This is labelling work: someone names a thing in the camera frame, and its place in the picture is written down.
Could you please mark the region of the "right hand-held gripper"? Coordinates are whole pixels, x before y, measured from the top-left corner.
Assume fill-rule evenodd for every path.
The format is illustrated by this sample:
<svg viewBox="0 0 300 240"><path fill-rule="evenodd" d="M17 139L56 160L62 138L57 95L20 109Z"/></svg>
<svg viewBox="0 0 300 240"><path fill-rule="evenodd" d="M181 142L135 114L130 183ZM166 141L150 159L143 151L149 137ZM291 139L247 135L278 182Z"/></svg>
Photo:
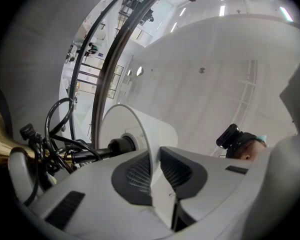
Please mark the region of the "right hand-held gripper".
<svg viewBox="0 0 300 240"><path fill-rule="evenodd" d="M297 132L300 134L300 66L280 94L280 99L289 112Z"/></svg>

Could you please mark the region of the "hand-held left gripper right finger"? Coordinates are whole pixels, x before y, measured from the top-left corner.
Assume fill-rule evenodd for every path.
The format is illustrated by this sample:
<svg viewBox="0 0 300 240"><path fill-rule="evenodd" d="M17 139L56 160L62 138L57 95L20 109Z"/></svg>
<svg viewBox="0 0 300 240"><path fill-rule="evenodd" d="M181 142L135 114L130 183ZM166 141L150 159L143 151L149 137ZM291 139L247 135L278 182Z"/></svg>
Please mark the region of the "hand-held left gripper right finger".
<svg viewBox="0 0 300 240"><path fill-rule="evenodd" d="M160 168L175 193L171 229L199 222L216 209L241 183L250 161L218 158L163 146Z"/></svg>

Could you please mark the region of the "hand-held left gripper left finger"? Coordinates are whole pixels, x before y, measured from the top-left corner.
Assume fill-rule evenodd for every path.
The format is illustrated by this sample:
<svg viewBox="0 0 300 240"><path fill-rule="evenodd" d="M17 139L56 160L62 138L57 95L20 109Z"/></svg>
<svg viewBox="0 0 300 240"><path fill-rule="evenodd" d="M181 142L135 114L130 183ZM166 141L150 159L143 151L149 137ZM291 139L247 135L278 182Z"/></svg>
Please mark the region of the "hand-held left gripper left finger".
<svg viewBox="0 0 300 240"><path fill-rule="evenodd" d="M39 197L30 210L83 240L162 240L172 231L155 213L146 149L77 169Z"/></svg>

